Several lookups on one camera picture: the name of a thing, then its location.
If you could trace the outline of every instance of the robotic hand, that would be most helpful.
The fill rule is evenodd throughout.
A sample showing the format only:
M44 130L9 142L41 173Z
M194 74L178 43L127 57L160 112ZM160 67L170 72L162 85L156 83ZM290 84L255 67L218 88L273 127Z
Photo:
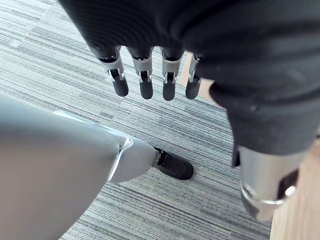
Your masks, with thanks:
M59 1L119 96L129 91L120 46L145 99L152 49L161 47L167 101L183 51L193 52L186 96L197 96L202 78L215 81L209 93L227 111L248 212L268 219L293 194L320 122L320 1Z

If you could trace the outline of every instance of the striped carpet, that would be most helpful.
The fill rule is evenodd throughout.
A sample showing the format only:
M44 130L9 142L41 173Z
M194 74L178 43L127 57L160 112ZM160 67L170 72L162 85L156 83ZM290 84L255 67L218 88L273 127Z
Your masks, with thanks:
M144 100L124 47L121 56L127 97L114 93L103 68L55 0L0 1L1 92L127 132L187 158L195 168L187 181L151 169L134 180L106 184L61 239L269 239L271 223L255 222L241 204L239 170L230 167L233 140L225 112L204 98L186 99L180 84L174 100L165 101L157 47L154 94Z

